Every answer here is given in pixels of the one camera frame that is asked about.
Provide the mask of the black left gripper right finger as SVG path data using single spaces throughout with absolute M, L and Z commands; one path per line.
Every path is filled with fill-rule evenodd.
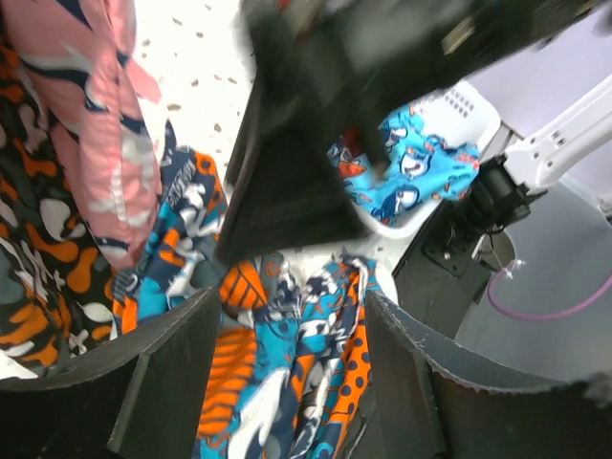
M 611 375 L 551 382 L 490 361 L 381 294 L 366 331 L 390 458 L 608 458 Z

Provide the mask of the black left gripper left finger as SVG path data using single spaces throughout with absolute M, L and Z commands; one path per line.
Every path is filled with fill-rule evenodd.
M 43 378 L 3 380 L 2 457 L 190 457 L 220 307 L 209 288 Z

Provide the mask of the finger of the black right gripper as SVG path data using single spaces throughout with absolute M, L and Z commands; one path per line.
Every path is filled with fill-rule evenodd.
M 229 207 L 217 256 L 236 263 L 272 251 L 359 240 L 367 229 L 323 147 L 278 106 L 256 74 L 229 159 Z

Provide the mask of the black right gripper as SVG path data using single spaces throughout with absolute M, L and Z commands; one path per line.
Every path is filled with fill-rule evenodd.
M 563 33 L 596 1 L 251 1 L 257 71 L 294 117 L 356 119 L 375 173 L 390 161 L 377 124 L 401 103 L 448 87 Z

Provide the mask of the blue orange patterned shorts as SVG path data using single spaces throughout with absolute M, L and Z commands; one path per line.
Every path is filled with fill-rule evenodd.
M 333 458 L 370 381 L 365 297 L 374 260 L 340 254 L 299 281 L 279 252 L 231 267 L 214 255 L 227 208 L 215 161 L 168 145 L 153 230 L 120 271 L 113 309 L 123 332 L 214 287 L 220 330 L 193 456 Z

